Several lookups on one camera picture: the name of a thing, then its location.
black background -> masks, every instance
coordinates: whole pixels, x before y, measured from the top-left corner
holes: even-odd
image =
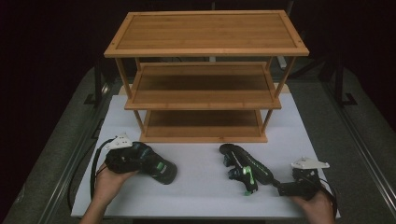
[[[78,83],[103,58],[129,11],[209,10],[208,0],[1,0],[3,220]],[[396,130],[391,1],[298,0],[291,19],[317,58],[336,48]],[[285,8],[286,1],[218,0],[217,9]]]

white table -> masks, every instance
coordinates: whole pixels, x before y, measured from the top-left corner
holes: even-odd
[[[302,156],[316,159],[303,122],[290,93],[281,93],[282,109],[276,110],[267,127],[268,143],[236,143],[265,164],[280,182],[291,182],[290,164]],[[96,148],[117,134],[127,133],[133,141],[140,129],[132,111],[124,110],[126,96],[113,96]],[[142,119],[144,111],[139,112]],[[177,165],[170,185],[138,174],[125,182],[119,195],[107,208],[107,217],[147,218],[257,218],[302,217],[288,197],[281,197],[273,186],[260,183],[259,190],[244,196],[242,182],[228,179],[231,167],[223,165],[221,144],[149,144],[155,152]],[[98,166],[105,159],[102,151]],[[89,164],[78,189],[72,217],[83,216],[90,203]],[[319,176],[325,179],[319,170]]]

green accent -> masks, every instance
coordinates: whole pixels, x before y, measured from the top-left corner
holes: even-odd
[[[242,169],[242,172],[245,174],[250,174],[250,184],[254,185],[254,178],[253,178],[253,173],[251,172],[251,167],[246,166]]]
[[[157,164],[157,170],[162,170],[163,169],[163,163],[162,162],[159,162],[158,164]]]

gray floor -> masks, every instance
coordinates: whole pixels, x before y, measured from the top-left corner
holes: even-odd
[[[299,59],[294,70],[307,63],[309,60]],[[282,71],[276,63],[273,68],[277,79]],[[396,186],[395,132],[352,73],[345,71],[344,90],[353,95],[358,105],[340,108],[332,98],[332,83],[318,81],[318,70],[319,67],[306,76],[288,80],[287,84],[318,158],[332,166],[324,172],[337,188],[341,213],[337,223],[396,223],[392,192],[392,186]],[[84,105],[87,95],[94,93],[93,70],[84,77],[4,223],[78,223],[78,219],[70,217],[68,199],[73,204],[110,96],[117,94],[120,85],[118,79],[109,83],[103,102],[93,108]],[[104,223],[132,222],[123,218],[104,220]],[[183,220],[180,223],[202,222]],[[300,219],[267,220],[266,223],[306,222]]]

shelf tier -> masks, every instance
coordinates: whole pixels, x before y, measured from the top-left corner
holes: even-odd
[[[141,63],[125,109],[280,109],[266,62]]]
[[[260,110],[148,111],[142,142],[267,142]]]

